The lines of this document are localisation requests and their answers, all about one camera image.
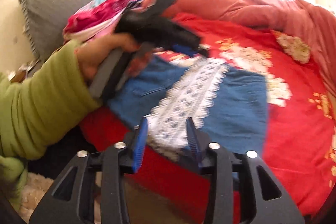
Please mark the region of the left green sleeve forearm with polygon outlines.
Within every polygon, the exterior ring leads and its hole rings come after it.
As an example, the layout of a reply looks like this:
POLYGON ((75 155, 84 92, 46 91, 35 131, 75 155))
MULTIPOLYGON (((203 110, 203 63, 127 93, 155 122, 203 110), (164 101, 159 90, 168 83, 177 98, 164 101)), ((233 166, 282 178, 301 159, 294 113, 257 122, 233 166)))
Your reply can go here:
POLYGON ((27 180, 27 162, 45 154, 100 105, 85 84, 72 40, 33 77, 11 83, 1 75, 1 192, 18 210, 27 180))

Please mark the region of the left hand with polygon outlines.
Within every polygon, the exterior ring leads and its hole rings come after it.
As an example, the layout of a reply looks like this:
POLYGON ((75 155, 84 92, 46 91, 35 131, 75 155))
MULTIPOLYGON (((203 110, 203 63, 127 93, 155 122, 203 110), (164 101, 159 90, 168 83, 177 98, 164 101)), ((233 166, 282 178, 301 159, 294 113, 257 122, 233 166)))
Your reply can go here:
POLYGON ((75 56, 83 79, 89 85, 110 52, 121 49, 133 53, 139 48, 140 44, 130 34, 107 34, 76 48, 75 56))

